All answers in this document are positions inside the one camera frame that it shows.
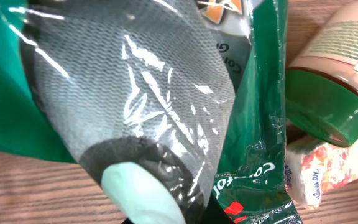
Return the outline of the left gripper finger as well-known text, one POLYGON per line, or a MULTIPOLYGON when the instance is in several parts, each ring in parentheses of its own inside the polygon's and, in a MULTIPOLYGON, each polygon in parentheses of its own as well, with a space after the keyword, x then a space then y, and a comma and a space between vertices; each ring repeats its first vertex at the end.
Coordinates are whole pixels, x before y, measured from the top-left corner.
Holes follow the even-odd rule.
POLYGON ((133 162, 108 166, 101 187, 118 209, 135 224, 185 224, 185 218, 167 188, 133 162))

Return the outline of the green 3M gloves package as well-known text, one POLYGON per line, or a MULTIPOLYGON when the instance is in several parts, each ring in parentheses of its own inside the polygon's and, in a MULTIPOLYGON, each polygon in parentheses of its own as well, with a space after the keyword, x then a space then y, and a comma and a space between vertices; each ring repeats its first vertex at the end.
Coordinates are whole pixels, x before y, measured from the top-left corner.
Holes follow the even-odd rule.
POLYGON ((0 152, 158 179, 186 223, 300 223, 286 1, 0 0, 0 152))

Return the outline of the small red white snack packet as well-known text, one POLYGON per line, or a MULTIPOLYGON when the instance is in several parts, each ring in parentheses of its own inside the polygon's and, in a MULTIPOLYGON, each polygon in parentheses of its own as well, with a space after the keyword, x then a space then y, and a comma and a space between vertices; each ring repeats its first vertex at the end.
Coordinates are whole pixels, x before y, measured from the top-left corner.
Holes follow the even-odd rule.
POLYGON ((285 187, 292 200, 314 210, 326 192, 358 179, 358 140, 337 147, 305 136, 285 151, 285 187))

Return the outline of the green cap white jar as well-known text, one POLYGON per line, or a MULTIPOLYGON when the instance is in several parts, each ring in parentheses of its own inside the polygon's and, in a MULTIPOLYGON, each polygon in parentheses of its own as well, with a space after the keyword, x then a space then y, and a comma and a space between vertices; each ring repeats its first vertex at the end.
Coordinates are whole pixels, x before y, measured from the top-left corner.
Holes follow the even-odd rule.
POLYGON ((287 118, 339 147, 358 140, 358 1, 335 12, 285 72, 287 118))

